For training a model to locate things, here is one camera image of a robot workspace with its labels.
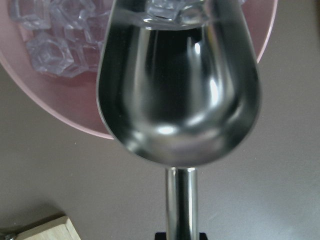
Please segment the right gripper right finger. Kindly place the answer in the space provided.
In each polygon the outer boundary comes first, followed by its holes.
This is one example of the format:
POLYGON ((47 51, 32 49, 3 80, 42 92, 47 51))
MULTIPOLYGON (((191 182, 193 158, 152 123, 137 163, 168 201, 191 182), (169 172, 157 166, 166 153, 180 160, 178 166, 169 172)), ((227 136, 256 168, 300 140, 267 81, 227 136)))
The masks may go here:
POLYGON ((200 232, 199 233, 199 240, 208 240, 206 233, 200 232))

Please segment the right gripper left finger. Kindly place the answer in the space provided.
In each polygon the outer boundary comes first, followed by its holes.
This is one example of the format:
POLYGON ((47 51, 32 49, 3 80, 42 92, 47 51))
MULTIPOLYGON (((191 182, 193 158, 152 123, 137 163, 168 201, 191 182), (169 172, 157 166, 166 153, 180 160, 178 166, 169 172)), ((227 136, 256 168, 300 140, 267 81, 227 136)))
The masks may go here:
POLYGON ((156 232, 154 234, 154 240, 167 240, 166 232, 156 232))

